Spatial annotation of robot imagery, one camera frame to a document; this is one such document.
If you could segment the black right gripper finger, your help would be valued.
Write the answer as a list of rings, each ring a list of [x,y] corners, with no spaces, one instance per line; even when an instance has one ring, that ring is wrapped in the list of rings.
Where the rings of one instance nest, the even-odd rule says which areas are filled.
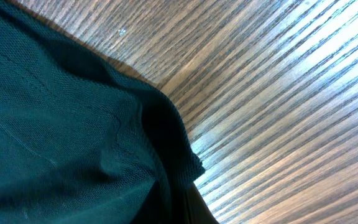
[[[195,184],[191,184],[185,191],[185,223],[219,224]]]

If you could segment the black polo shirt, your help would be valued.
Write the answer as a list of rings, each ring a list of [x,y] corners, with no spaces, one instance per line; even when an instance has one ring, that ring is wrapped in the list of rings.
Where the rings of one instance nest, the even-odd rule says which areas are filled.
[[[0,1],[0,223],[180,223],[203,172],[161,91]]]

